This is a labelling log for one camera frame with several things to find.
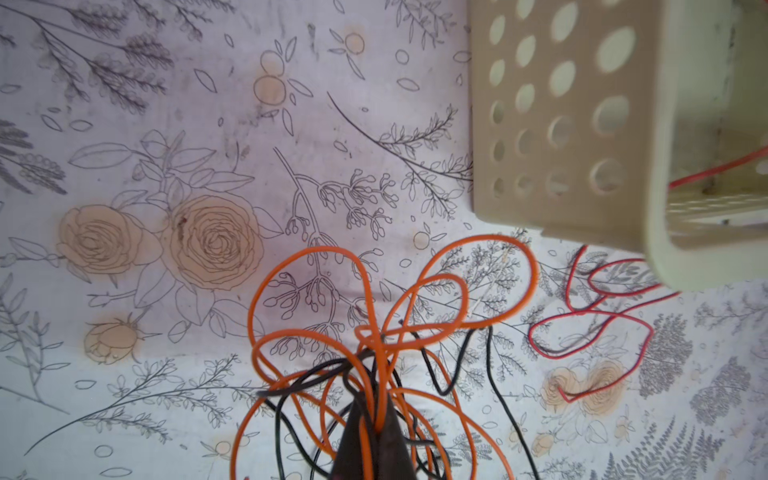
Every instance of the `tablecloth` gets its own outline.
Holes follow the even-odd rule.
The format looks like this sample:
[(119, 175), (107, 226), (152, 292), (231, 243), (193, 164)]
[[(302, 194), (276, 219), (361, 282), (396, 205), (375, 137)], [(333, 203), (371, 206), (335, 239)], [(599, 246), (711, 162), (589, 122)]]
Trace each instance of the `tablecloth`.
[[(600, 395), (559, 396), (557, 386), (625, 372), (645, 330), (615, 322), (555, 361), (531, 349), (529, 325), (564, 312), (566, 295), (595, 300), (589, 272), (631, 255), (588, 248), (566, 293), (578, 245), (474, 216), (466, 10), (458, 0), (0, 0), (0, 477), (226, 478), (263, 387), (246, 318), (272, 268), (304, 247), (347, 248), (381, 316), (437, 250), (501, 232), (529, 242), (541, 269), (532, 303), (496, 327), (492, 363), (542, 478), (765, 478), (764, 282), (637, 311), (656, 329), (639, 370)], [(504, 255), (478, 243), (439, 269), (467, 279), (475, 314), (489, 317), (530, 280), (522, 257)], [(604, 275), (620, 291), (653, 279), (640, 262)], [(295, 263), (267, 287), (255, 335), (311, 329), (354, 347), (352, 329), (367, 321), (360, 277), (335, 255)], [(415, 320), (450, 318), (456, 295), (422, 290)], [(557, 323), (541, 341), (571, 345), (587, 326)], [(490, 390), (483, 335), (461, 365), (459, 398), (515, 476), (532, 478)], [(461, 341), (433, 347), (450, 369)], [(336, 355), (297, 337), (269, 354), (285, 372)], [(432, 388), (418, 353), (397, 369)], [(347, 401), (334, 387), (331, 405)], [(454, 478), (468, 478), (458, 420), (414, 404)], [(241, 478), (277, 478), (274, 423), (264, 409), (248, 425)], [(286, 477), (307, 480), (281, 435)], [(488, 443), (478, 456), (480, 478), (503, 478)]]

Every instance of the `orange wire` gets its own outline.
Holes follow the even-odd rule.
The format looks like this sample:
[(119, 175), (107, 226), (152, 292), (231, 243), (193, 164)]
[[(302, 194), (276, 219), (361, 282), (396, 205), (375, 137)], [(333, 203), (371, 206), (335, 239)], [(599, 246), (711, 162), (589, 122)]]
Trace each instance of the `orange wire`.
[[(503, 312), (497, 316), (484, 319), (481, 321), (468, 321), (470, 292), (469, 292), (467, 283), (460, 276), (456, 276), (451, 273), (439, 273), (434, 276), (428, 276), (428, 274), (429, 274), (429, 271), (437, 264), (437, 262), (448, 252), (458, 247), (464, 246), (468, 243), (482, 242), (482, 241), (494, 241), (494, 242), (507, 243), (510, 245), (509, 248), (511, 249), (511, 251), (519, 250), (520, 252), (522, 252), (524, 256), (527, 258), (530, 269), (531, 269), (530, 283), (528, 284), (528, 288), (523, 294), (523, 297), (506, 312)], [(376, 361), (376, 374), (378, 375), (378, 385), (379, 385), (378, 390), (373, 388), (372, 381), (369, 377), (369, 372), (366, 369), (366, 367), (362, 364), (362, 361), (359, 359), (359, 357), (353, 354), (351, 350), (347, 349), (341, 342), (335, 339), (332, 339), (320, 333), (316, 333), (310, 330), (303, 330), (303, 329), (280, 330), (278, 332), (274, 332), (274, 333), (270, 333), (265, 336), (262, 336), (260, 339), (257, 339), (253, 333), (254, 331), (253, 315), (256, 311), (256, 307), (259, 303), (259, 300), (264, 290), (266, 289), (267, 285), (269, 284), (269, 282), (279, 272), (281, 272), (286, 266), (290, 265), (294, 261), (306, 255), (313, 255), (316, 253), (338, 253), (340, 255), (343, 255), (344, 257), (349, 258), (353, 262), (355, 268), (359, 272), (359, 275), (362, 281), (363, 292), (365, 294), (368, 323), (365, 325), (357, 326), (354, 329), (355, 336), (359, 342), (357, 353), (362, 352), (366, 348), (371, 350), (374, 353), (374, 359)], [(409, 325), (409, 320), (412, 315), (413, 308), (415, 306), (415, 302), (418, 298), (419, 291), (421, 290), (421, 288), (430, 283), (441, 281), (441, 280), (442, 281), (447, 280), (449, 282), (455, 283), (458, 286), (458, 289), (461, 294), (461, 306), (458, 308), (456, 316), (453, 319), (453, 321), (449, 323), (430, 323), (426, 325), (412, 325), (412, 324)], [(262, 348), (269, 342), (272, 342), (277, 339), (289, 337), (289, 336), (315, 340), (342, 354), (354, 368), (356, 376), (350, 375), (349, 381), (354, 383), (355, 386), (359, 389), (359, 391), (365, 394), (366, 408), (368, 409), (369, 414), (371, 415), (371, 418), (374, 422), (375, 433), (377, 434), (380, 433), (384, 427), (385, 420), (386, 420), (388, 397), (391, 396), (394, 405), (400, 410), (400, 412), (402, 412), (402, 414), (406, 418), (408, 418), (409, 413), (412, 413), (417, 419), (419, 419), (421, 423), (424, 424), (432, 440), (435, 442), (437, 449), (439, 450), (439, 453), (443, 460), (443, 464), (445, 466), (445, 473), (448, 479), (452, 479), (452, 474), (449, 468), (448, 456), (444, 448), (442, 447), (442, 444), (440, 443), (438, 435), (435, 433), (432, 426), (427, 422), (426, 418), (424, 418), (424, 416), (418, 410), (416, 410), (415, 407), (407, 403), (405, 394), (421, 396), (423, 398), (431, 399), (433, 401), (436, 401), (444, 405), (446, 408), (451, 409), (461, 419), (462, 426), (464, 427), (465, 434), (467, 435), (467, 440), (472, 453), (472, 473), (471, 473), (472, 480), (475, 480), (475, 477), (477, 474), (478, 459), (477, 459), (477, 452), (475, 448), (475, 441), (472, 438), (470, 426), (473, 429), (477, 430), (483, 436), (483, 438), (485, 438), (485, 440), (491, 445), (491, 447), (499, 454), (499, 457), (501, 458), (502, 463), (504, 464), (507, 470), (509, 478), (511, 480), (514, 480), (512, 471), (501, 449), (498, 448), (495, 441), (493, 441), (493, 439), (490, 437), (490, 435), (488, 435), (487, 432), (485, 432), (482, 428), (480, 428), (480, 426), (477, 425), (477, 423), (473, 422), (462, 411), (461, 403), (458, 400), (458, 394), (455, 391), (452, 392), (455, 404), (451, 405), (445, 400), (442, 400), (439, 397), (430, 395), (428, 393), (395, 386), (393, 383), (392, 375), (396, 367), (396, 362), (397, 362), (397, 359), (399, 358), (399, 354), (402, 351), (425, 348), (429, 345), (432, 345), (434, 343), (440, 342), (441, 340), (444, 340), (445, 338), (455, 333), (459, 329), (480, 329), (480, 328), (485, 328), (487, 326), (502, 322), (508, 319), (509, 317), (515, 315), (516, 313), (519, 313), (525, 307), (525, 305), (533, 297), (533, 294), (535, 292), (537, 285), (538, 285), (538, 263), (536, 262), (535, 256), (530, 251), (528, 246), (522, 243), (520, 240), (517, 240), (512, 237), (506, 237), (503, 235), (478, 235), (476, 237), (465, 238), (463, 240), (459, 240), (454, 243), (451, 243), (447, 247), (441, 249), (427, 263), (427, 265), (424, 267), (422, 272), (419, 274), (419, 278), (416, 284), (408, 288), (400, 296), (400, 298), (396, 301), (394, 307), (389, 311), (389, 314), (387, 315), (380, 329), (376, 320), (376, 311), (374, 310), (373, 295), (371, 292), (370, 281), (368, 280), (368, 273), (366, 271), (365, 266), (360, 261), (360, 259), (357, 256), (355, 256), (352, 252), (349, 252), (348, 250), (345, 250), (339, 247), (307, 248), (305, 250), (302, 250), (298, 253), (291, 255), (290, 257), (285, 259), (283, 262), (281, 262), (279, 265), (277, 265), (275, 268), (273, 268), (270, 271), (270, 273), (266, 276), (266, 278), (263, 280), (263, 282), (259, 286), (259, 289), (256, 291), (256, 294), (253, 296), (253, 299), (251, 300), (250, 308), (248, 309), (247, 327), (248, 327), (248, 340), (250, 341), (250, 345), (252, 348), (251, 360), (253, 363), (253, 369), (256, 372), (256, 374), (264, 382), (266, 382), (269, 390), (285, 388), (293, 380), (299, 378), (302, 375), (305, 375), (307, 371), (305, 370), (302, 372), (295, 372), (287, 376), (282, 375), (278, 370), (278, 368), (276, 368), (275, 365), (273, 365), (265, 357), (265, 355), (262, 352)], [(392, 321), (392, 318), (394, 317), (396, 310), (403, 303), (405, 303), (406, 300), (408, 300), (409, 303), (406, 310), (406, 314), (403, 317), (402, 325), (399, 328), (389, 329), (389, 324)], [(437, 333), (433, 333), (430, 336), (423, 336), (421, 338), (418, 338), (412, 341), (405, 341), (405, 335), (407, 333), (424, 332), (426, 330), (436, 331)], [(384, 339), (389, 336), (397, 336), (398, 337), (397, 342), (385, 343)], [(449, 382), (450, 377), (449, 377), (448, 371), (443, 366), (439, 357), (437, 357), (437, 355), (435, 355), (430, 350), (426, 350), (426, 352), (427, 352), (427, 355), (434, 362), (437, 363), (441, 373), (445, 377), (446, 382)], [(270, 371), (271, 375), (267, 373), (264, 367), (266, 367), (266, 370)], [(314, 375), (321, 376), (324, 373), (326, 372), (316, 372)], [(321, 449), (323, 452), (330, 455), (331, 458), (334, 460), (336, 458), (336, 452), (333, 450), (333, 447), (331, 446), (329, 433), (327, 432), (326, 414), (330, 414), (338, 423), (346, 426), (341, 415), (339, 415), (337, 412), (335, 412), (334, 410), (330, 409), (327, 406), (328, 395), (329, 395), (331, 386), (337, 376), (338, 375), (326, 381), (321, 399), (317, 399), (316, 397), (310, 394), (307, 394), (305, 392), (295, 392), (289, 395), (296, 409), (298, 410), (299, 417), (301, 418), (301, 421), (304, 424), (304, 427), (307, 429), (312, 441), (316, 444), (318, 449)], [(392, 388), (389, 388), (389, 389), (385, 388), (388, 384), (390, 384)], [(299, 398), (305, 399), (306, 401), (319, 407), (320, 428), (322, 430), (322, 434), (320, 438), (318, 437), (318, 435), (314, 433), (313, 429), (310, 427), (309, 421), (307, 420), (306, 415), (304, 414), (303, 407), (301, 406)], [(241, 423), (240, 427), (237, 430), (237, 435), (235, 436), (235, 440), (233, 444), (233, 452), (232, 452), (232, 457), (230, 462), (230, 480), (237, 480), (237, 453), (240, 447), (240, 441), (243, 437), (243, 434), (246, 430), (247, 425), (250, 423), (250, 420), (253, 418), (255, 412), (258, 410), (259, 407), (262, 406), (264, 401), (265, 399), (259, 399), (253, 404), (253, 406), (251, 406), (245, 418), (243, 419), (243, 422)], [(418, 436), (421, 439), (427, 438), (418, 425), (415, 428), (413, 428), (413, 425), (411, 424), (411, 422), (407, 420), (406, 420), (406, 424), (408, 424), (408, 429), (409, 429), (409, 434), (411, 439), (416, 439), (416, 436)], [(362, 446), (364, 477), (366, 480), (373, 480), (374, 471), (373, 471), (373, 463), (372, 463), (372, 452), (370, 452), (370, 437), (369, 437), (369, 432), (367, 430), (367, 427), (365, 423), (362, 421), (362, 419), (360, 424), (360, 442)], [(411, 456), (412, 456), (414, 467), (416, 467), (417, 462), (416, 462), (415, 446), (412, 446), (411, 453), (412, 453)], [(427, 459), (429, 462), (430, 471), (436, 472), (436, 464), (434, 462), (435, 459), (432, 456), (431, 449), (427, 449)]]

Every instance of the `white plastic basket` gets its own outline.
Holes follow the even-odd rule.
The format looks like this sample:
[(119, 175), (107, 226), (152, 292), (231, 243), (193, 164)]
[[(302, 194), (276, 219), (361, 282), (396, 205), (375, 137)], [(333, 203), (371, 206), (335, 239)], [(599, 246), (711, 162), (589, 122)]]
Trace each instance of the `white plastic basket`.
[(768, 276), (765, 0), (472, 0), (475, 212), (642, 252), (681, 290)]

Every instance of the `hole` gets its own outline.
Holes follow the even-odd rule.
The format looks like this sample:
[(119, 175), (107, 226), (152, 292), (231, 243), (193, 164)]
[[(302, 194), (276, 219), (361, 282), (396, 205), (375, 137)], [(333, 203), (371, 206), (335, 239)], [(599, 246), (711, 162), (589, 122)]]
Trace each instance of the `hole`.
[(637, 35), (632, 27), (618, 28), (607, 36), (598, 48), (598, 67), (603, 73), (613, 73), (623, 67), (634, 51)]
[(525, 84), (518, 90), (518, 96), (515, 98), (515, 107), (522, 114), (528, 113), (533, 107), (533, 100), (536, 98), (536, 88), (533, 84)]
[(568, 176), (564, 172), (552, 172), (547, 177), (545, 184), (547, 193), (552, 197), (562, 197), (570, 187), (568, 186)]
[(533, 180), (528, 175), (521, 175), (515, 181), (515, 193), (520, 198), (525, 198), (533, 191)]
[(610, 194), (621, 188), (627, 179), (627, 172), (619, 162), (609, 158), (598, 162), (590, 175), (592, 188), (598, 194)]
[(500, 124), (504, 120), (504, 102), (497, 100), (491, 105), (491, 121)]
[(571, 32), (574, 31), (577, 18), (578, 5), (576, 5), (576, 2), (571, 2), (560, 8), (552, 19), (552, 40), (555, 43), (560, 43), (568, 38)]
[(521, 67), (527, 66), (533, 59), (533, 54), (536, 52), (536, 37), (529, 35), (528, 37), (520, 40), (518, 44), (518, 51), (515, 54), (515, 60)]
[(501, 178), (497, 178), (495, 182), (493, 182), (493, 196), (496, 198), (501, 198), (501, 196), (504, 194), (504, 181)]
[(507, 19), (504, 17), (504, 15), (499, 15), (498, 17), (493, 19), (493, 23), (491, 23), (491, 31), (488, 34), (491, 45), (498, 44), (502, 36), (504, 35), (504, 27), (507, 25)]
[(603, 100), (594, 111), (594, 128), (603, 135), (616, 133), (627, 123), (629, 100), (619, 95)]
[(488, 76), (491, 81), (491, 86), (495, 87), (502, 82), (502, 78), (504, 78), (504, 68), (504, 58), (500, 58), (493, 62)]
[(555, 97), (562, 97), (574, 84), (576, 78), (576, 64), (573, 61), (564, 61), (554, 68), (549, 77), (549, 89)]
[(533, 147), (533, 133), (530, 130), (523, 130), (518, 135), (518, 153), (523, 157), (531, 153)]
[(536, 0), (518, 0), (518, 17), (521, 20), (528, 18), (531, 10), (533, 10), (534, 3), (536, 3)]
[(574, 123), (569, 117), (557, 117), (549, 126), (549, 142), (555, 148), (563, 148), (571, 139)]
[(493, 159), (496, 161), (502, 161), (504, 158), (504, 142), (499, 140), (496, 145), (493, 146)]

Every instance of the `plastic basket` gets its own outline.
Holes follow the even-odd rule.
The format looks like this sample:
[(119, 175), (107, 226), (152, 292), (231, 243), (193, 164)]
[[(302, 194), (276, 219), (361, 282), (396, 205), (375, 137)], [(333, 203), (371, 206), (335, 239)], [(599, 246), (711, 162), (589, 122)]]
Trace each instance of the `plastic basket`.
[(472, 0), (477, 216), (642, 252), (680, 290), (768, 276), (765, 0)]

